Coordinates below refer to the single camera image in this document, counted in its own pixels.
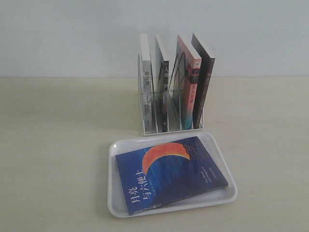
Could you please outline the red teal spine book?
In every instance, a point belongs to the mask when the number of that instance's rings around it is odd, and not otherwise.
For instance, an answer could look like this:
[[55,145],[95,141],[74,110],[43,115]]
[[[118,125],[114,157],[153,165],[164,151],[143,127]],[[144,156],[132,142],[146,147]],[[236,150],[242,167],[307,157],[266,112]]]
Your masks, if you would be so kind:
[[202,58],[192,44],[184,36],[178,34],[176,58],[172,71],[172,102],[182,130],[192,129],[201,62]]

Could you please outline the dark brown spine book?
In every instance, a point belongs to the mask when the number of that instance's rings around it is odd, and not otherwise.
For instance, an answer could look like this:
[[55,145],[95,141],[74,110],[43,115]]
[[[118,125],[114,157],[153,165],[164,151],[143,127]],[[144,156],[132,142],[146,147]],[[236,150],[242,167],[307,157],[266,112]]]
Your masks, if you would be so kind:
[[192,35],[191,44],[201,56],[200,72],[197,83],[197,93],[193,110],[193,127],[194,129],[198,129],[203,114],[203,107],[210,84],[213,66],[215,63],[215,56],[207,48],[201,37],[198,36],[196,33],[193,33]]

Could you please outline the white plastic tray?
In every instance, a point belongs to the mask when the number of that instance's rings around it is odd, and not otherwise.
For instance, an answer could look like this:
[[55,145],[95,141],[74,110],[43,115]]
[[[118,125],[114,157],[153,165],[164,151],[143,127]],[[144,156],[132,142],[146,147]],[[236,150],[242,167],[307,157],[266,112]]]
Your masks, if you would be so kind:
[[[118,172],[115,157],[116,155],[135,151],[159,144],[169,143],[189,137],[197,136],[209,152],[210,156],[228,181],[228,186],[211,192],[203,193],[191,198],[183,199],[174,203],[170,203],[155,209],[150,209],[137,214],[129,215],[123,194],[120,175]],[[109,149],[109,165],[108,165],[108,192],[107,205],[109,212],[118,218],[131,218],[151,214],[159,214],[180,210],[187,210],[199,207],[220,205],[230,203],[235,200],[238,189],[235,181],[228,169],[228,166],[222,156],[222,153],[215,139],[206,132],[179,132],[164,133],[161,135],[146,136],[135,139],[124,139],[114,142]]]

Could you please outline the black grey spine book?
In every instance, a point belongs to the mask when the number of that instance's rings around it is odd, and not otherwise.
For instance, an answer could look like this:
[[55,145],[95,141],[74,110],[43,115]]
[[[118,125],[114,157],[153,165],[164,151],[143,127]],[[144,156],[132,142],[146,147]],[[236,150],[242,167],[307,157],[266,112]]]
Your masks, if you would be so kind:
[[169,58],[163,46],[161,36],[158,34],[155,35],[155,59],[162,132],[166,132],[168,130]]

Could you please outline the clear acrylic book rack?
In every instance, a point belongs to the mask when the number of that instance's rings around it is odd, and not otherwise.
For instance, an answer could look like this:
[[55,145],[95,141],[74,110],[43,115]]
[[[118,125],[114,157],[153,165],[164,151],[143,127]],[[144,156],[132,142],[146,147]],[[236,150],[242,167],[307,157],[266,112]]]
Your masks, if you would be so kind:
[[166,132],[162,132],[162,121],[161,121],[161,112],[159,105],[159,94],[157,91],[157,79],[154,78],[152,62],[151,62],[151,76],[152,76],[152,130],[146,131],[144,125],[144,107],[143,107],[143,94],[142,94],[142,81],[141,81],[141,55],[138,55],[138,82],[139,82],[139,101],[140,101],[140,112],[141,112],[141,121],[144,135],[155,135],[155,134],[164,134],[164,133],[176,133],[181,131],[194,131],[203,129],[203,114],[201,118],[201,122],[198,129],[194,129],[192,124],[192,129],[190,130],[182,130],[180,129],[178,115],[175,109],[175,106],[172,102],[172,86],[173,79],[172,77],[169,80],[168,87],[168,130]]

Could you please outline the blue moon cover book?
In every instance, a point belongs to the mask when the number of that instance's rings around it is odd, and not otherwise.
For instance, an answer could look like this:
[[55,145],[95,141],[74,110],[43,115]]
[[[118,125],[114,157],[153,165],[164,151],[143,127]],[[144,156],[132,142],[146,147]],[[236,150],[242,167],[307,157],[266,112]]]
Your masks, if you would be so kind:
[[115,160],[129,215],[228,186],[197,136],[119,154]]

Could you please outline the white grey spine book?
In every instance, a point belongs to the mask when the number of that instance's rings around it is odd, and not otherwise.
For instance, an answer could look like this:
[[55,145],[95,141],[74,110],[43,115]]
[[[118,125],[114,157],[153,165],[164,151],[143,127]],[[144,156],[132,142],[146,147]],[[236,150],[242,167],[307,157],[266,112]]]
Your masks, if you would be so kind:
[[144,107],[144,125],[146,131],[152,130],[152,76],[151,56],[148,35],[140,34],[141,81]]

